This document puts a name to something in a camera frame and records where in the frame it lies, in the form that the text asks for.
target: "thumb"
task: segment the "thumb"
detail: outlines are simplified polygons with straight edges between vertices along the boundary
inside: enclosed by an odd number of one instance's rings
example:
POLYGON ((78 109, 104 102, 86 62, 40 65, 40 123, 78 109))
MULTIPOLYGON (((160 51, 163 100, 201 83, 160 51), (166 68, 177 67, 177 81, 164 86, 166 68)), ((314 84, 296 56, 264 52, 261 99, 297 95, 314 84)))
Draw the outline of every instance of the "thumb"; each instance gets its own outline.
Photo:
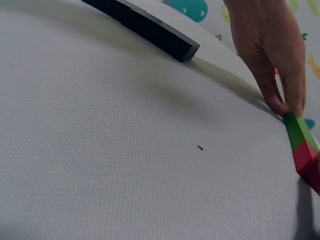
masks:
POLYGON ((282 76, 286 85, 285 96, 290 110, 301 117, 306 99, 306 75, 304 68, 296 69, 282 76))

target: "black rectangular bar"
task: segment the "black rectangular bar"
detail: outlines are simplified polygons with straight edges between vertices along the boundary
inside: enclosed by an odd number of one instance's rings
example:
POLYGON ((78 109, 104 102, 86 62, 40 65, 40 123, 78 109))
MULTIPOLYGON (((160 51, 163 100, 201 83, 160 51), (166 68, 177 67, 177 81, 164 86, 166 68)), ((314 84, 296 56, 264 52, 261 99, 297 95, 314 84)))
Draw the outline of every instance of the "black rectangular bar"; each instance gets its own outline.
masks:
POLYGON ((126 0, 82 0, 118 20, 179 62, 193 58, 200 45, 140 7, 126 0))

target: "textured white mat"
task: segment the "textured white mat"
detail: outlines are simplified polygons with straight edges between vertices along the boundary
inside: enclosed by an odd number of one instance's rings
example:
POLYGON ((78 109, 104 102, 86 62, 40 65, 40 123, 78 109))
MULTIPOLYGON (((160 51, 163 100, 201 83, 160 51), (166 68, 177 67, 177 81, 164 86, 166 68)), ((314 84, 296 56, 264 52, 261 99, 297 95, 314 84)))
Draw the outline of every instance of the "textured white mat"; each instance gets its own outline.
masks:
POLYGON ((1 240, 315 239, 257 91, 81 6, 0 2, 1 240))

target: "finger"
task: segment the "finger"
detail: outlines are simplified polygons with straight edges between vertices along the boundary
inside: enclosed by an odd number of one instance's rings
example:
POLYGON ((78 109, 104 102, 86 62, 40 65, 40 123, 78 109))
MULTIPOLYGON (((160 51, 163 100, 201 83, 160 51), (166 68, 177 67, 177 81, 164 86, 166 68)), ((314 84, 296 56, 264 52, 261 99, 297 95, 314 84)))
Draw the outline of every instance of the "finger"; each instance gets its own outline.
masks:
POLYGON ((304 111, 303 101, 306 98, 306 83, 304 81, 304 67, 297 67, 289 74, 284 75, 284 82, 286 85, 285 95, 290 110, 300 117, 304 111))
POLYGON ((281 98, 274 70, 266 74, 256 74, 253 76, 258 84, 266 104, 277 114, 283 116, 287 112, 287 107, 281 98))
POLYGON ((285 78, 281 75, 281 74, 279 74, 279 78, 280 78, 280 81, 281 81, 281 85, 282 85, 282 90, 283 90, 283 95, 284 95, 284 101, 285 102, 287 102, 287 94, 286 94, 286 92, 287 92, 287 86, 286 86, 286 82, 285 82, 285 78))

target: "toy block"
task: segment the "toy block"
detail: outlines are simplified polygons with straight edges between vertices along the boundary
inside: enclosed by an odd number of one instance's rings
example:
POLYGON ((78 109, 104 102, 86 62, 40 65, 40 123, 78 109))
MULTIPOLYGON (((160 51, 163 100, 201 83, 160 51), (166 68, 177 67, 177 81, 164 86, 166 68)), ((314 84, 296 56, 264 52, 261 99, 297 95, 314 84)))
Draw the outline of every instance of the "toy block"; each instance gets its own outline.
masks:
POLYGON ((119 21, 179 62, 193 58, 200 45, 147 11, 126 0, 82 0, 119 21))
POLYGON ((317 151, 306 140, 293 151, 297 173, 320 195, 320 173, 316 156, 317 151))
POLYGON ((283 121, 289 136, 292 151, 295 151, 303 141, 307 141, 315 151, 319 151, 314 137, 303 117, 296 117, 292 112, 288 112, 284 115, 283 121))

